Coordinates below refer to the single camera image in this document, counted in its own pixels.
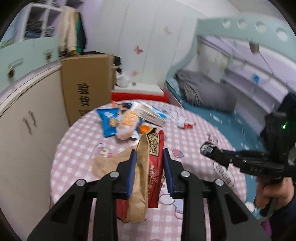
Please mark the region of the right hand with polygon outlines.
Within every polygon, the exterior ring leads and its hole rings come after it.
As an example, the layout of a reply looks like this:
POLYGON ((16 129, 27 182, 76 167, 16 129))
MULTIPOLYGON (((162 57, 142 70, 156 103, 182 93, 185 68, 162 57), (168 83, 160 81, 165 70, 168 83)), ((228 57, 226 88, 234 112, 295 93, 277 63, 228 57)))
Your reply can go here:
POLYGON ((281 183, 265 185, 265 179, 257 177, 255 206, 264 209, 271 198, 277 198, 276 210, 287 206, 293 199, 295 187, 290 177, 285 177, 281 183))

